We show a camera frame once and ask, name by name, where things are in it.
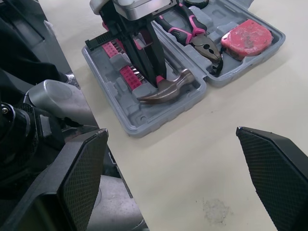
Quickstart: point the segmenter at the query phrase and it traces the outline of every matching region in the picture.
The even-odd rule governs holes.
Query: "pliers jaw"
[[[214,42],[205,34],[197,35],[192,38],[190,44],[205,58],[209,59],[213,64],[219,64],[221,54]]]

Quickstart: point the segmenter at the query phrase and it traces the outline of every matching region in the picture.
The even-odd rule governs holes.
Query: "pliers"
[[[206,36],[206,25],[200,23],[193,12],[181,3],[175,7],[175,10],[187,21],[191,33],[173,27],[161,15],[156,17],[155,21],[166,32],[172,34],[180,44],[192,45],[203,57],[209,59],[213,64],[212,74],[218,76],[223,66],[222,51],[219,51],[214,42]]]

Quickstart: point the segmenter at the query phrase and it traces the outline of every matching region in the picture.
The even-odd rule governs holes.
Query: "pink pliers handle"
[[[192,35],[193,37],[200,35],[200,34],[205,34],[207,31],[206,25],[200,23],[196,16],[193,14],[193,12],[187,7],[184,6],[182,3],[180,3],[176,7],[177,12],[179,12],[189,23],[189,26],[192,30]]]

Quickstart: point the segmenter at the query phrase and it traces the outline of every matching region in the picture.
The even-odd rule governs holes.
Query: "black mesh surface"
[[[308,184],[269,140],[238,132],[252,182],[278,231],[307,230]]]
[[[105,148],[101,139],[87,143],[63,185],[63,203],[77,231],[87,228],[98,193]]]

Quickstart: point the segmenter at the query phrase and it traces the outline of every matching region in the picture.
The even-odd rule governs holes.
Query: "tool kit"
[[[153,27],[148,27],[150,34],[154,28],[164,54],[159,47],[151,48],[144,34],[130,41],[135,50],[125,39],[116,38],[108,38],[102,46],[97,45],[101,38],[86,41],[82,49],[130,136],[140,138],[157,130],[201,101],[207,83],[227,85],[269,59],[285,41],[282,32],[247,10],[252,0],[210,0],[202,9],[188,2],[191,7],[180,3],[155,17]],[[127,17],[132,17],[129,10]],[[156,56],[148,55],[155,77],[143,75],[146,70],[136,62],[134,54],[142,49],[155,50]]]

